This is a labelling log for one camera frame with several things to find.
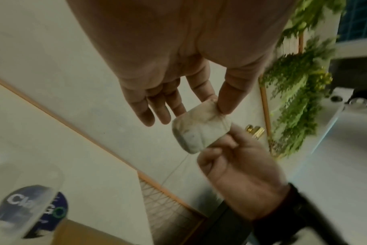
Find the brass fixture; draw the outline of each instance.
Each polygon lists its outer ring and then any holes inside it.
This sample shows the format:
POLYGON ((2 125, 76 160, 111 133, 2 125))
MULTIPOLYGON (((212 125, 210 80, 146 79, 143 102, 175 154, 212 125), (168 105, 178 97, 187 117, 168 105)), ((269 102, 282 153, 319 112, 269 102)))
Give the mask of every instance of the brass fixture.
POLYGON ((254 138, 259 139, 263 135, 265 130, 260 126, 253 127, 252 125, 248 125, 245 128, 245 131, 250 133, 254 138))

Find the human hand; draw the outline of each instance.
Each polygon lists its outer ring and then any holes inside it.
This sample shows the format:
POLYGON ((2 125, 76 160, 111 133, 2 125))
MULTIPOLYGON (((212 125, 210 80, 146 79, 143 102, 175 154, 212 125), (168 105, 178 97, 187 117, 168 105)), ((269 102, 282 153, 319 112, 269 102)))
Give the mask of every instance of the human hand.
POLYGON ((197 162, 225 202, 251 221, 274 211, 290 190, 268 151, 235 124, 197 162))
POLYGON ((227 68, 218 97, 230 114, 257 81, 296 0, 67 0, 147 126, 186 112, 186 76, 201 102, 216 98, 209 61, 227 68))

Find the small white cylindrical object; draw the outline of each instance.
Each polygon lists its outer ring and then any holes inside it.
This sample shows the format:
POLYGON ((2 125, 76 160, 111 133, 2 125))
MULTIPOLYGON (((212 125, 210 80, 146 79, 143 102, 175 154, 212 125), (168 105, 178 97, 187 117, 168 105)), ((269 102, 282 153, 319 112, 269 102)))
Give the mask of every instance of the small white cylindrical object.
POLYGON ((216 100, 207 100, 174 119, 173 134, 190 154, 195 154, 229 132, 232 121, 220 113, 216 100))

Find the blue window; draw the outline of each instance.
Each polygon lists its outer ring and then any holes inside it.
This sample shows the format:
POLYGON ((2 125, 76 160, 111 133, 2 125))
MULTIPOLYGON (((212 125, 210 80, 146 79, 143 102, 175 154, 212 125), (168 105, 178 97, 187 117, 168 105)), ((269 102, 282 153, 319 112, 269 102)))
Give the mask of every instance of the blue window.
POLYGON ((338 35, 337 42, 367 38, 367 0, 347 0, 338 35))

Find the round label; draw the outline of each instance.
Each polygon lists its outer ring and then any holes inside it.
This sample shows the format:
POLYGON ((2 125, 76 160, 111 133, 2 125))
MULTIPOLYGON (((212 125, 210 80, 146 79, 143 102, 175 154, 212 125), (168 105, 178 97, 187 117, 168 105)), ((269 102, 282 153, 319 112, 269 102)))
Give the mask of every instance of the round label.
MULTIPOLYGON (((0 220, 15 225, 20 223, 16 220, 20 219, 20 214, 26 216, 24 219, 30 218, 29 215, 32 215, 31 209, 35 206, 35 200, 47 189, 44 186, 34 185, 13 191, 0 204, 0 220)), ((44 214, 24 238, 42 237, 54 231, 67 212, 68 202, 65 196, 58 192, 44 214)))

